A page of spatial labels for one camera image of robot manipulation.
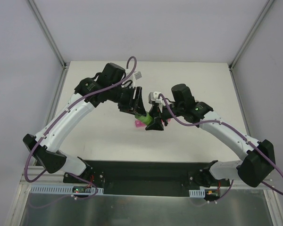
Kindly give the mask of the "green pill bottle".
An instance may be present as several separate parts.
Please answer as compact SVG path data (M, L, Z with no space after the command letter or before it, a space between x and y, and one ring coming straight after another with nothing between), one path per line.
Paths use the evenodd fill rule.
M143 124L145 124L146 126L148 126L148 125L150 125L150 124L153 123L154 119L150 116L149 113L146 113L146 116L147 116L146 120L141 121L141 122L142 122Z

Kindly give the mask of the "pink weekly pill organizer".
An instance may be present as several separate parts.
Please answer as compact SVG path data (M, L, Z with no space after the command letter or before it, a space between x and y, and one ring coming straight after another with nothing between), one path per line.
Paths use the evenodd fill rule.
M135 120L135 126L136 126L137 128L139 128L139 127L146 127L146 125L143 124L142 122L140 122L139 120Z

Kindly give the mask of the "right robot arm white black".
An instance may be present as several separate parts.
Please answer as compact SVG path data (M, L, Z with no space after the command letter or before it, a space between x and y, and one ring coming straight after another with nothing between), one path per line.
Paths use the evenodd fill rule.
M163 130L168 119L182 116L184 126L194 126L210 133L229 147L238 157L237 161L212 161L195 176L195 181L204 187L215 185L221 179L241 179L250 187L257 187L272 172L275 165L273 144L239 132L224 121L212 107L194 99L189 87L177 84L171 88L174 101L165 103L160 92L149 93L152 105L149 115L152 122L147 130Z

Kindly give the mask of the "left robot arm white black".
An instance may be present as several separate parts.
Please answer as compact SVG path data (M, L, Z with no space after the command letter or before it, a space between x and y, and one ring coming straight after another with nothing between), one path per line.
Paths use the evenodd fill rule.
M99 104L111 101L121 112L146 116L142 88L135 87L133 81L124 81L132 75L133 72L126 73L124 68L107 63L102 72L80 81L67 104L44 129L36 135L24 136L23 143L48 173L59 170L71 173L79 183L90 179L87 163L62 152L60 146L79 121Z

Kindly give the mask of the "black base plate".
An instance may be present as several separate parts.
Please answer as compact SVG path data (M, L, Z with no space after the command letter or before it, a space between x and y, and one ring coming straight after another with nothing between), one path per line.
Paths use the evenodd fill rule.
M91 161L83 178L104 194L188 197L202 187L207 162Z

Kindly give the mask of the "left aluminium frame post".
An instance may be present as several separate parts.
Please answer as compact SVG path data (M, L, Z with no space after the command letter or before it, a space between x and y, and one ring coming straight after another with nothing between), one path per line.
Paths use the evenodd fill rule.
M63 58L56 42L54 41L53 36L52 36L43 16L41 14L41 11L39 10L36 2L34 0L27 0L26 2L28 4L29 8L31 9L33 16L35 17L45 39L47 40L50 48L52 49L56 59L58 60L61 67L63 69L65 69L67 63L66 63L65 59Z

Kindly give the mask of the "aluminium frame post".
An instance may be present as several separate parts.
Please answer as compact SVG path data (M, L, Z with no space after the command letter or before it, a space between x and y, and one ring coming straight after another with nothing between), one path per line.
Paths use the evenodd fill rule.
M53 36L52 36L43 16L41 14L41 11L39 10L36 2L34 0L27 0L26 2L28 4L29 8L31 9L33 16L35 17L45 39L47 40L50 48L52 49L56 59L58 60L61 67L63 69L65 69L67 63L66 63L65 59L63 58L56 42L54 41Z
M275 0L267 0L261 9L259 15L255 19L253 25L251 26L250 30L248 31L245 39L243 40L241 46L239 47L237 53L235 54L233 60L229 64L229 70L232 71L234 67L237 65L238 61L240 60L241 56L243 55L244 51L246 50L247 46L250 44L252 38L256 34L257 30L263 23L263 20L267 16L268 12L270 11L271 7L274 5Z

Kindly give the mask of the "right aluminium frame post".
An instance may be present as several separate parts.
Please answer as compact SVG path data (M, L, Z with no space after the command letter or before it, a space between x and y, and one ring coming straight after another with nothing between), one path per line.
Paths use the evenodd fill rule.
M259 15L255 19L253 25L251 26L250 30L248 31L245 39L243 40L241 46L239 47L237 53L235 54L233 60L229 64L229 70L232 71L234 67L237 65L238 61L240 60L241 56L243 55L244 51L246 50L247 46L250 44L252 38L256 34L257 30L263 23L263 20L267 16L268 12L270 11L271 7L274 5L275 0L267 0L261 9Z

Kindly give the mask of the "front aluminium rail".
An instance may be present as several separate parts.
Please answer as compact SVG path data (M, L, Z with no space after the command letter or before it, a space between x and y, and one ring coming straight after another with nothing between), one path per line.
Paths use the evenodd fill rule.
M44 171L44 168L42 166L29 166L28 171L27 171L28 178L30 180L33 180L43 171ZM64 178L64 172L60 170L54 174L45 172L36 181L30 183L26 181L25 176L23 174L20 179L20 184L62 184L63 178Z

